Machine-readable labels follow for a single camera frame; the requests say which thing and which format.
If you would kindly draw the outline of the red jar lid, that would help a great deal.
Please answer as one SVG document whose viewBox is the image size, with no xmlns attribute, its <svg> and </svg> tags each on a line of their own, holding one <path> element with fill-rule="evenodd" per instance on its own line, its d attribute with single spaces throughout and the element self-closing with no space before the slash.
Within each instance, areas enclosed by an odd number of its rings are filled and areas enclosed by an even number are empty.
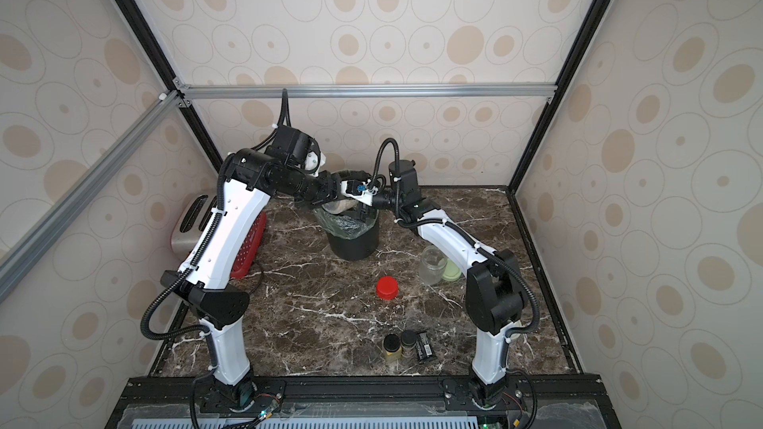
<svg viewBox="0 0 763 429">
<path fill-rule="evenodd" d="M 399 282 L 391 276 L 384 276 L 377 283 L 376 293 L 381 300 L 391 301 L 399 295 Z"/>
</svg>

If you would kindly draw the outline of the clear oatmeal jar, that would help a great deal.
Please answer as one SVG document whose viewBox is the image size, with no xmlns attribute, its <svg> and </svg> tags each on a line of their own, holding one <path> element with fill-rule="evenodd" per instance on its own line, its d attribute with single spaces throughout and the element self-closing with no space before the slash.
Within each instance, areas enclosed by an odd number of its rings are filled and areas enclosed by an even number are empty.
<svg viewBox="0 0 763 429">
<path fill-rule="evenodd" d="M 424 285 L 435 285 L 441 279 L 448 258 L 436 246 L 430 245 L 421 252 L 419 258 L 419 278 Z"/>
</svg>

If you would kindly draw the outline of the light green jar lid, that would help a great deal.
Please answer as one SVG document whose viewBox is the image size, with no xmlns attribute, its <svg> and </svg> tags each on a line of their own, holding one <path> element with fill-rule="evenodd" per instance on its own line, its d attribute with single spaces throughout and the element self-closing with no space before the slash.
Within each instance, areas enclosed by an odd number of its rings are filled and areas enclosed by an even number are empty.
<svg viewBox="0 0 763 429">
<path fill-rule="evenodd" d="M 462 277 L 462 270 L 452 261 L 447 260 L 441 280 L 445 282 L 456 282 Z"/>
</svg>

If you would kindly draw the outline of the red lid oatmeal jar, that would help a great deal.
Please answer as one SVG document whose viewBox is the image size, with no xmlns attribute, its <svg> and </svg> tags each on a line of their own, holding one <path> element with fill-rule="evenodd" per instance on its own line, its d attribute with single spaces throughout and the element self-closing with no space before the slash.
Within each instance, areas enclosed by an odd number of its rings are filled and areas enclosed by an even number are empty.
<svg viewBox="0 0 763 429">
<path fill-rule="evenodd" d="M 348 216 L 355 220 L 365 220 L 374 209 L 356 200 L 341 200 L 324 204 L 322 209 L 333 216 Z"/>
</svg>

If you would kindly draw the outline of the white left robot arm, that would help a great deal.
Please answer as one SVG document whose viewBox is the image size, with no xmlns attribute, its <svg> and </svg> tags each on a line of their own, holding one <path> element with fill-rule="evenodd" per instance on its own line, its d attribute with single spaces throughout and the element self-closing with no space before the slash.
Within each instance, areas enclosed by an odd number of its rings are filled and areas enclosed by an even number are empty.
<svg viewBox="0 0 763 429">
<path fill-rule="evenodd" d="M 250 296 L 230 285 L 234 261 L 273 196 L 284 194 L 309 208 L 342 200 L 340 176 L 323 170 L 323 163 L 315 139 L 292 126 L 289 98 L 284 95 L 276 125 L 264 143 L 232 153 L 224 161 L 211 218 L 179 269 L 166 272 L 169 280 L 164 290 L 141 319 L 142 335 L 163 341 L 185 334 L 184 329 L 157 333 L 150 327 L 154 312 L 175 294 L 197 312 L 199 322 L 188 330 L 202 334 L 211 344 L 214 379 L 229 389 L 245 386 L 250 380 L 250 360 L 242 317 Z"/>
</svg>

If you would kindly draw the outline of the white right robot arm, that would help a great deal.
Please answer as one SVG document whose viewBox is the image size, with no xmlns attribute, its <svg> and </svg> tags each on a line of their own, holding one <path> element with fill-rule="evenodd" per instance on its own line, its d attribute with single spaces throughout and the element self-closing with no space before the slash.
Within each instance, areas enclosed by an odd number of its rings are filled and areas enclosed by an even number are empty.
<svg viewBox="0 0 763 429">
<path fill-rule="evenodd" d="M 415 162 L 401 159 L 399 143 L 381 143 L 370 182 L 372 204 L 393 213 L 395 223 L 434 245 L 466 278 L 466 311 L 478 329 L 472 373 L 494 386 L 508 375 L 512 337 L 540 325 L 540 304 L 522 276 L 516 256 L 479 242 L 449 218 L 418 185 Z"/>
</svg>

